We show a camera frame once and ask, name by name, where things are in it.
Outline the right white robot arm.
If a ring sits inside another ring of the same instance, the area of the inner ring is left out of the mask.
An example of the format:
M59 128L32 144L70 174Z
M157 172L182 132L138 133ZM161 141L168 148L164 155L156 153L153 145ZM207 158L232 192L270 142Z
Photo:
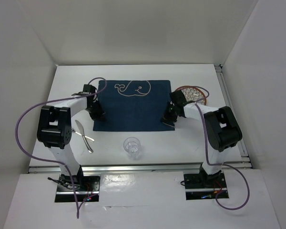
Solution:
M209 187L220 176L226 157L242 139L242 132L229 106L207 106L207 95L199 95L198 91L198 88L191 87L171 92L171 101L167 103L161 122L174 124L178 117L202 122L205 161L193 183Z

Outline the blue whale placemat cloth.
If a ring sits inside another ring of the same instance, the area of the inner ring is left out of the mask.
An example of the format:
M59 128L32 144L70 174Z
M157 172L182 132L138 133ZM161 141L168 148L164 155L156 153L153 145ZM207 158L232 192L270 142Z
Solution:
M94 121L97 132L162 132L174 131L173 123L161 118L170 101L169 80L100 80L97 95L104 111L104 121Z

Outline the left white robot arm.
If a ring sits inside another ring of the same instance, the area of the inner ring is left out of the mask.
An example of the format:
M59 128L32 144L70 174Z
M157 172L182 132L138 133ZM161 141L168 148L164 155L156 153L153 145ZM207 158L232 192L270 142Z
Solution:
M83 91L73 94L71 100L57 106L45 105L41 108L37 139L42 142L60 163L61 179L73 190L84 186L81 165L76 161L70 141L72 138L72 117L80 111L87 111L94 121L105 121L97 95L97 89L85 84Z

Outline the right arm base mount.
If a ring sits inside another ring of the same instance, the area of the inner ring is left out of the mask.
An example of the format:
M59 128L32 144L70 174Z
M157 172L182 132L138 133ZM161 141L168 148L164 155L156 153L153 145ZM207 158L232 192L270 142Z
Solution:
M224 173L219 172L208 175L202 166L199 172L184 174L180 184L185 187L186 200L203 200L229 198Z

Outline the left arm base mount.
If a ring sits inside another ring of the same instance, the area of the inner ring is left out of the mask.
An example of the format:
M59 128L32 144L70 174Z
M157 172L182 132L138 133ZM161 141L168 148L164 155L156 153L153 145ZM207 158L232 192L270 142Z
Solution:
M48 177L48 180L57 184L55 203L75 202L71 182L63 181L61 177L57 179ZM92 175L84 176L81 184L75 183L75 191L79 203L84 200L86 200L86 202L99 201L100 180L100 175Z

